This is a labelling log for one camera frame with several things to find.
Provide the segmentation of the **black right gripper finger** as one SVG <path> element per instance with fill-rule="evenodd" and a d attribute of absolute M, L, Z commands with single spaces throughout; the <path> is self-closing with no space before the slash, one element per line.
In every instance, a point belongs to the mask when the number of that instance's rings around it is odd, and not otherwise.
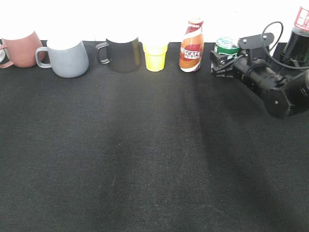
<path fill-rule="evenodd" d="M 233 64 L 222 65 L 216 67 L 214 63 L 211 64 L 211 74 L 215 78 L 234 78 L 235 70 Z"/>
<path fill-rule="evenodd" d="M 222 55 L 215 51 L 210 51 L 210 60 L 213 66 L 234 65 L 242 57 L 244 57 L 243 54 L 229 58 L 229 55 Z"/>

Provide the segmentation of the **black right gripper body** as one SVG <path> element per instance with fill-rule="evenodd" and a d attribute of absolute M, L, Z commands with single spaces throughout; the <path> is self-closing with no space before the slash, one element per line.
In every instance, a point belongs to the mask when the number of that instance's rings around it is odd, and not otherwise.
<path fill-rule="evenodd" d="M 270 65 L 262 60 L 256 59 L 248 64 L 248 58 L 237 58 L 233 68 L 240 73 L 241 82 L 254 93 L 266 93 L 271 89 L 284 92 L 284 84 L 277 79 L 279 75 L 275 73 Z"/>

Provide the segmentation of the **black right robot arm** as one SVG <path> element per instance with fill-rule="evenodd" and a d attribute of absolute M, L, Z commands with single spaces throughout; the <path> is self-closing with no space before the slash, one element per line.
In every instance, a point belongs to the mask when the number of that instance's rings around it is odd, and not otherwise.
<path fill-rule="evenodd" d="M 265 109 L 275 118 L 286 118 L 309 109 L 309 77 L 307 72 L 281 76 L 269 63 L 251 59 L 242 52 L 235 58 L 210 52 L 211 73 L 216 78 L 236 78 L 262 99 Z"/>

